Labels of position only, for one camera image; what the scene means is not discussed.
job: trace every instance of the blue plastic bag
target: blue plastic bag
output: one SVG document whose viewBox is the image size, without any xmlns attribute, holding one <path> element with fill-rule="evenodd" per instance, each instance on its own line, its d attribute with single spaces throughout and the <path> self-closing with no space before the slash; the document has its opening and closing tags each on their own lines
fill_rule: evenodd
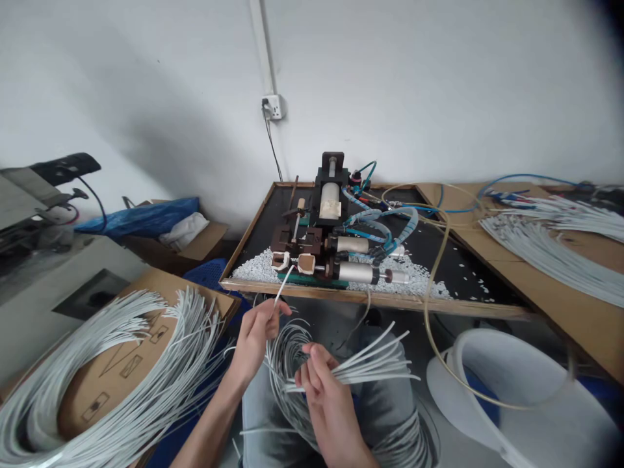
<svg viewBox="0 0 624 468">
<path fill-rule="evenodd" d="M 114 240 L 125 235 L 155 239 L 160 234 L 170 232 L 178 222 L 199 211 L 199 208 L 199 198 L 180 198 L 107 214 L 108 223 L 103 232 L 99 232 L 104 223 L 102 217 L 79 224 L 74 230 L 102 234 Z"/>
</svg>

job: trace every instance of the green base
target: green base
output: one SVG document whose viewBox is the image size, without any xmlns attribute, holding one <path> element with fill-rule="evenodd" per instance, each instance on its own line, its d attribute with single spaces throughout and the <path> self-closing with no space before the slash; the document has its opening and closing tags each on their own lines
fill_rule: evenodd
<svg viewBox="0 0 624 468">
<path fill-rule="evenodd" d="M 286 277 L 286 273 L 278 273 L 278 278 L 283 280 Z M 326 287 L 332 289 L 346 289 L 349 286 L 348 281 L 340 281 L 333 279 L 331 281 L 320 281 L 314 276 L 302 275 L 299 273 L 291 273 L 288 277 L 288 283 L 299 284 L 302 286 L 316 286 Z"/>
</svg>

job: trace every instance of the white cable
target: white cable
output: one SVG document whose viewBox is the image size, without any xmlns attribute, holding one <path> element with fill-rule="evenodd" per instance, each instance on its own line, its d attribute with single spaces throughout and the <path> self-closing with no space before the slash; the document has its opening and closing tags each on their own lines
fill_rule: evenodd
<svg viewBox="0 0 624 468">
<path fill-rule="evenodd" d="M 548 276 L 582 293 L 624 307 L 624 275 L 605 268 L 553 239 L 540 222 L 500 214 L 481 226 L 509 251 Z"/>
<path fill-rule="evenodd" d="M 177 325 L 149 374 L 95 425 L 63 440 L 58 410 L 75 373 L 106 349 L 147 337 L 145 318 L 162 309 Z M 194 289 L 178 291 L 174 307 L 146 291 L 115 299 L 59 345 L 0 409 L 0 468 L 128 466 L 216 389 L 219 379 L 199 387 L 222 372 L 222 354 L 212 356 L 222 326 L 215 301 L 206 312 Z M 33 451 L 22 447 L 23 439 Z"/>
<path fill-rule="evenodd" d="M 237 455 L 237 459 L 240 460 L 241 459 L 241 452 L 239 451 L 239 446 L 236 445 L 236 440 L 234 439 L 234 437 L 232 437 L 232 443 L 234 444 L 234 450 L 236 450 L 236 455 Z"/>
<path fill-rule="evenodd" d="M 291 319 L 283 327 L 278 337 L 267 343 L 265 363 L 270 369 L 270 383 L 273 395 L 282 414 L 291 425 L 290 428 L 255 428 L 242 431 L 242 435 L 261 432 L 296 432 L 305 439 L 316 451 L 319 451 L 314 429 L 310 420 L 307 402 L 299 394 L 302 390 L 294 385 L 294 374 L 308 356 L 302 346 L 311 341 L 311 335 L 302 325 L 309 324 L 300 319 Z M 356 384 L 385 380 L 390 378 L 418 378 L 410 374 L 407 364 L 402 360 L 402 352 L 398 349 L 401 338 L 391 340 L 378 346 L 390 332 L 394 322 L 377 340 L 352 356 L 332 372 L 338 380 L 346 384 Z M 430 447 L 420 431 L 418 412 L 406 419 L 395 428 L 372 450 L 373 455 L 384 468 L 431 467 Z"/>
<path fill-rule="evenodd" d="M 555 195 L 549 198 L 519 198 L 520 200 L 509 202 L 518 207 L 517 209 L 505 209 L 501 212 L 548 221 L 550 228 L 560 231 L 593 232 L 624 242 L 624 218 L 613 211 Z"/>
<path fill-rule="evenodd" d="M 342 348 L 347 341 L 349 341 L 349 338 L 351 338 L 351 335 L 353 335 L 353 333 L 359 328 L 360 325 L 362 325 L 362 322 L 366 319 L 366 316 L 369 314 L 369 310 L 371 310 L 371 286 L 367 285 L 366 286 L 366 294 L 368 296 L 367 299 L 367 303 L 366 303 L 366 310 L 364 310 L 364 315 L 362 315 L 362 318 L 359 320 L 359 322 L 357 322 L 357 324 L 353 327 L 353 329 L 349 332 L 349 334 L 346 336 L 346 338 L 344 339 L 344 341 L 340 344 L 340 346 L 338 346 L 336 348 L 336 351 L 340 350 L 340 348 Z"/>
<path fill-rule="evenodd" d="M 278 295 L 275 296 L 275 301 L 273 303 L 273 311 L 271 312 L 271 317 L 273 317 L 273 312 L 275 312 L 275 309 L 278 306 L 278 300 L 280 299 L 280 295 L 282 290 L 284 289 L 284 286 L 286 285 L 286 281 L 288 280 L 288 277 L 291 275 L 291 271 L 293 271 L 294 265 L 291 265 L 291 267 L 288 269 L 288 272 L 286 273 L 286 276 L 284 276 L 284 280 L 281 283 L 281 286 L 279 287 L 278 290 Z"/>
</svg>

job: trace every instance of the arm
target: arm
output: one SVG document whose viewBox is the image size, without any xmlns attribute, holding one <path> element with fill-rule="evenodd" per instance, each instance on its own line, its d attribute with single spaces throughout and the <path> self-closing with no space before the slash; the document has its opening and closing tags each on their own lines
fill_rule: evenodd
<svg viewBox="0 0 624 468">
<path fill-rule="evenodd" d="M 338 361 L 321 345 L 307 343 L 310 355 L 294 380 L 303 386 L 318 447 L 328 468 L 379 468 L 359 429 L 348 385 L 332 374 Z"/>
<path fill-rule="evenodd" d="M 236 409 L 247 386 L 262 365 L 267 339 L 277 337 L 280 314 L 291 314 L 285 302 L 264 301 L 245 314 L 232 364 L 219 388 L 170 468 L 216 468 L 227 442 Z"/>
</svg>

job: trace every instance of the white bucket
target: white bucket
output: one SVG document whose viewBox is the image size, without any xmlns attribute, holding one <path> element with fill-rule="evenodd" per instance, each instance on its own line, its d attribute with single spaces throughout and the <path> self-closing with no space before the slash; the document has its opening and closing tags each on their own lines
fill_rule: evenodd
<svg viewBox="0 0 624 468">
<path fill-rule="evenodd" d="M 499 400 L 515 405 L 542 402 L 566 381 L 566 370 L 543 352 L 499 331 L 465 331 L 442 356 L 463 381 L 465 365 Z M 535 409 L 501 408 L 499 427 L 436 357 L 427 367 L 427 384 L 451 424 L 516 468 L 604 466 L 619 437 L 607 412 L 578 382 L 568 382 Z"/>
</svg>

